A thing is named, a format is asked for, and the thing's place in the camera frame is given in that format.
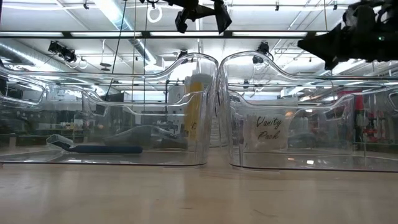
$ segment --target ceiling beam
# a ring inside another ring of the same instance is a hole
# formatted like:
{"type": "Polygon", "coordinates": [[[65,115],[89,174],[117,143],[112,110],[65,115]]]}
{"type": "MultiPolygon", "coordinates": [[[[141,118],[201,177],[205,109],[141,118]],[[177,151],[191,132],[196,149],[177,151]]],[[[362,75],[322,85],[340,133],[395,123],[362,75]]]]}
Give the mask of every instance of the ceiling beam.
{"type": "Polygon", "coordinates": [[[215,30],[187,31],[1,31],[2,39],[303,39],[309,33],[325,34],[324,30],[226,30],[218,34],[215,30]]]}

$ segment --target handwritten label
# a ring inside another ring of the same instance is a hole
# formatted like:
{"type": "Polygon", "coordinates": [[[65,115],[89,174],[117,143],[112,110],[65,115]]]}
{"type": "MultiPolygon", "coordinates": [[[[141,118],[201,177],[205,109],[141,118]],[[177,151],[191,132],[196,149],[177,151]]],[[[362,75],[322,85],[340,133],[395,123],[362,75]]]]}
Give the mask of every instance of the handwritten label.
{"type": "Polygon", "coordinates": [[[262,152],[287,148],[290,118],[284,114],[247,115],[244,121],[246,151],[262,152]]]}

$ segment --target ceiling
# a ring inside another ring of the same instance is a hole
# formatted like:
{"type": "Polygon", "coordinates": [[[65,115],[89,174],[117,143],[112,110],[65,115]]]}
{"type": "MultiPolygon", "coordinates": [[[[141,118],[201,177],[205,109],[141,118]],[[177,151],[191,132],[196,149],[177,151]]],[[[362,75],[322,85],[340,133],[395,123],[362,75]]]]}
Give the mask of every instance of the ceiling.
{"type": "MultiPolygon", "coordinates": [[[[124,1],[115,1],[122,9],[124,1]]],[[[109,16],[107,17],[104,11],[97,7],[95,1],[88,1],[90,7],[88,10],[83,8],[83,2],[84,0],[3,0],[0,30],[117,31],[109,20],[109,16]]],[[[341,22],[341,16],[347,5],[356,0],[338,0],[337,10],[332,9],[333,0],[326,0],[328,6],[326,13],[323,10],[324,0],[279,0],[279,11],[275,11],[275,0],[226,0],[226,2],[233,21],[229,30],[330,30],[341,22]]],[[[201,3],[212,7],[211,1],[202,0],[201,3]]],[[[159,22],[153,23],[147,20],[146,4],[128,0],[126,20],[135,30],[176,31],[174,20],[181,8],[167,7],[164,2],[159,2],[157,5],[162,9],[162,17],[159,22]]],[[[159,15],[157,11],[151,11],[150,14],[152,18],[159,15]]],[[[199,19],[198,22],[187,22],[187,24],[188,30],[217,29],[214,17],[206,17],[199,19]]],[[[52,56],[47,51],[51,40],[57,39],[16,39],[12,43],[25,45],[32,49],[31,52],[26,52],[27,54],[39,60],[45,60],[52,56]]],[[[231,54],[256,50],[262,40],[268,41],[271,53],[274,55],[274,62],[286,72],[309,75],[323,69],[324,62],[299,49],[295,39],[146,39],[142,42],[152,54],[162,57],[167,67],[177,59],[177,55],[183,49],[188,52],[200,51],[220,62],[231,54]]],[[[106,40],[104,54],[102,54],[103,41],[99,39],[62,39],[59,41],[70,49],[75,49],[76,54],[89,63],[84,69],[80,68],[82,66],[74,68],[78,72],[104,72],[100,70],[101,61],[115,63],[114,70],[110,72],[127,74],[144,72],[142,57],[139,57],[134,46],[126,39],[120,40],[119,47],[117,47],[117,39],[106,40]]],[[[49,60],[56,60],[60,70],[66,68],[63,60],[58,56],[49,60]]],[[[348,66],[340,68],[339,72],[345,75],[363,75],[387,65],[378,63],[376,66],[365,67],[364,63],[361,63],[357,65],[358,68],[361,66],[359,69],[350,71],[353,69],[350,65],[353,63],[356,61],[348,62],[348,66]]],[[[252,76],[251,73],[241,73],[242,71],[233,75],[234,81],[240,82],[252,76]]]]}

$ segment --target label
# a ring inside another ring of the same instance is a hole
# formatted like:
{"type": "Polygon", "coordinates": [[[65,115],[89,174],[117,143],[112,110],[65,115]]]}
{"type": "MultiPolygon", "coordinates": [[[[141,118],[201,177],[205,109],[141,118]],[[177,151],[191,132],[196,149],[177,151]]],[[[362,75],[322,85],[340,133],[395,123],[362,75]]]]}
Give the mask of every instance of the label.
{"type": "MultiPolygon", "coordinates": [[[[189,85],[186,89],[187,93],[194,91],[203,91],[203,84],[195,82],[189,85]]],[[[185,108],[185,131],[188,134],[189,139],[197,139],[197,126],[200,119],[201,110],[201,96],[192,96],[188,106],[185,108]]]]}
{"type": "Polygon", "coordinates": [[[290,119],[284,114],[247,115],[243,125],[245,151],[286,149],[290,119]]]}

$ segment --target black object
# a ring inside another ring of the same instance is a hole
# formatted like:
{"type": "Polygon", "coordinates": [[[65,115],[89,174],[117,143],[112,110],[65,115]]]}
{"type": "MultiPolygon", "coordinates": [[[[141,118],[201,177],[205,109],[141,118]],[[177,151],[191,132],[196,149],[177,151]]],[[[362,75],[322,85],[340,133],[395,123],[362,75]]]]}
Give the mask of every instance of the black object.
{"type": "Polygon", "coordinates": [[[112,66],[111,64],[104,63],[104,62],[99,63],[99,65],[104,66],[104,67],[110,67],[110,66],[112,66]]]}
{"type": "Polygon", "coordinates": [[[110,102],[124,102],[124,93],[108,94],[106,96],[100,96],[100,98],[104,101],[110,101],[110,102]]]}
{"type": "MultiPolygon", "coordinates": [[[[154,1],[147,0],[148,3],[154,5],[154,1]]],[[[187,31],[188,25],[185,23],[187,19],[195,20],[207,17],[216,16],[218,32],[224,32],[229,25],[231,25],[232,20],[226,10],[224,1],[222,0],[212,0],[214,2],[214,9],[206,6],[199,5],[199,0],[163,0],[168,2],[169,6],[178,5],[183,7],[182,11],[178,12],[175,18],[175,26],[180,33],[185,33],[187,31]]]]}
{"type": "Polygon", "coordinates": [[[243,84],[245,84],[245,85],[248,85],[249,84],[249,80],[244,80],[243,81],[243,84]]]}
{"type": "Polygon", "coordinates": [[[337,0],[333,1],[333,10],[337,10],[337,0]]]}
{"type": "MultiPolygon", "coordinates": [[[[269,55],[269,56],[271,56],[272,61],[274,60],[274,56],[271,53],[269,53],[268,42],[262,41],[256,51],[264,54],[265,56],[269,55]]],[[[264,60],[261,57],[253,56],[253,64],[257,64],[257,63],[264,63],[264,60]]]]}
{"type": "Polygon", "coordinates": [[[90,7],[88,7],[88,5],[87,5],[87,0],[84,1],[83,7],[84,7],[85,9],[90,9],[90,7]]]}
{"type": "Polygon", "coordinates": [[[180,58],[180,57],[182,57],[182,56],[184,56],[184,55],[186,55],[186,54],[188,54],[188,51],[187,51],[187,50],[181,50],[181,51],[180,51],[180,54],[178,55],[178,58],[180,58]]]}
{"type": "Polygon", "coordinates": [[[142,147],[140,146],[75,146],[72,147],[73,141],[58,134],[54,134],[47,139],[47,142],[54,146],[61,147],[68,152],[92,153],[92,154],[140,154],[142,147]]]}
{"type": "Polygon", "coordinates": [[[65,46],[62,46],[58,41],[51,41],[49,46],[49,52],[58,54],[59,57],[63,58],[66,62],[73,63],[77,61],[75,50],[70,50],[65,46]]]}
{"type": "Polygon", "coordinates": [[[7,81],[8,78],[0,77],[0,93],[5,96],[7,92],[7,81]]]}
{"type": "Polygon", "coordinates": [[[308,35],[298,46],[325,61],[325,69],[351,58],[387,62],[398,60],[398,0],[360,1],[348,6],[345,27],[338,24],[327,34],[308,35]],[[373,8],[382,6],[375,15],[373,8]],[[381,21],[387,13],[387,19],[381,21]]]}

